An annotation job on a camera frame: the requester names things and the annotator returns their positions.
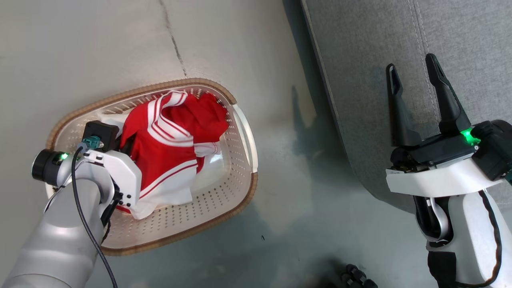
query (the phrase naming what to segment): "couch cushion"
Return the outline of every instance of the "couch cushion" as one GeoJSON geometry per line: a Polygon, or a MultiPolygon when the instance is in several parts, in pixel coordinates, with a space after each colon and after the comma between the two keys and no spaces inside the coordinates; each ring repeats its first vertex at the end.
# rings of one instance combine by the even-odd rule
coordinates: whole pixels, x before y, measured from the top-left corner
{"type": "MultiPolygon", "coordinates": [[[[512,122],[512,2],[470,0],[302,0],[350,164],[376,198],[413,212],[391,193],[385,68],[394,63],[403,98],[423,138],[439,133],[439,109],[424,64],[434,53],[473,124],[512,122]]],[[[507,184],[492,187],[499,207],[507,184]]]]}

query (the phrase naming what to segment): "floor crack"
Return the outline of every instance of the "floor crack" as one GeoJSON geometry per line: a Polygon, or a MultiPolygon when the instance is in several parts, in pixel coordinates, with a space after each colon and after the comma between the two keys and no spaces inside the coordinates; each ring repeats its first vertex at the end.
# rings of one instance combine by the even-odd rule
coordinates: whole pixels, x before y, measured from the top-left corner
{"type": "Polygon", "coordinates": [[[163,3],[163,0],[158,0],[158,3],[160,3],[160,6],[162,7],[163,16],[165,20],[165,27],[167,28],[167,31],[169,32],[170,39],[173,41],[174,50],[176,51],[176,57],[180,61],[181,69],[183,70],[183,74],[185,77],[187,77],[187,71],[185,70],[185,64],[183,64],[183,58],[181,57],[180,51],[178,50],[178,45],[176,44],[176,40],[174,39],[173,31],[170,26],[169,21],[169,13],[167,12],[167,7],[163,3]]]}

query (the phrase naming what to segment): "white plastic basket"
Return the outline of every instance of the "white plastic basket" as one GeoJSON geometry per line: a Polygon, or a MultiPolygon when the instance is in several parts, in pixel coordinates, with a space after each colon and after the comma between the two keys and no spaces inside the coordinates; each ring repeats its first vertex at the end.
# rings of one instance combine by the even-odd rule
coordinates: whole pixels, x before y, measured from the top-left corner
{"type": "MultiPolygon", "coordinates": [[[[114,212],[102,248],[108,255],[127,255],[157,248],[212,227],[239,213],[249,204],[258,181],[258,156],[252,132],[235,98],[221,85],[194,78],[160,83],[121,93],[77,110],[53,129],[47,148],[73,153],[85,124],[100,114],[120,114],[157,98],[162,91],[186,90],[196,96],[212,93],[228,111],[229,128],[221,137],[221,155],[205,159],[192,187],[194,201],[156,209],[136,220],[114,212]]],[[[47,186],[47,194],[53,194],[47,186]]]]}

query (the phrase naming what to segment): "basket handle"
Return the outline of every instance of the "basket handle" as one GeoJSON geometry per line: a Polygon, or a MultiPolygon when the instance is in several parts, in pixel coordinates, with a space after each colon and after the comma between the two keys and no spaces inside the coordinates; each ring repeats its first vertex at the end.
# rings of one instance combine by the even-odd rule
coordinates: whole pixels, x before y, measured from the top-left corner
{"type": "Polygon", "coordinates": [[[240,109],[237,104],[234,104],[232,107],[234,109],[234,119],[237,122],[242,137],[245,155],[247,156],[249,165],[252,167],[252,172],[256,173],[258,171],[258,154],[256,152],[256,143],[254,142],[251,127],[242,109],[240,109]]]}

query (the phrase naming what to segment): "floor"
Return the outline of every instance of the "floor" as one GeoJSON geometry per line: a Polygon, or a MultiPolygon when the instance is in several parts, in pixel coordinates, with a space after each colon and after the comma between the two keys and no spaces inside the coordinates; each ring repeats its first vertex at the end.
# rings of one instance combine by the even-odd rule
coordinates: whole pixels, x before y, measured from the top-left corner
{"type": "MultiPolygon", "coordinates": [[[[124,90],[204,77],[251,123],[256,195],[199,235],[109,257],[120,287],[317,287],[336,262],[380,287],[435,287],[414,217],[374,199],[347,164],[298,3],[3,1],[0,280],[46,203],[30,164],[61,117],[124,90]]],[[[108,285],[99,262],[87,287],[108,285]]]]}

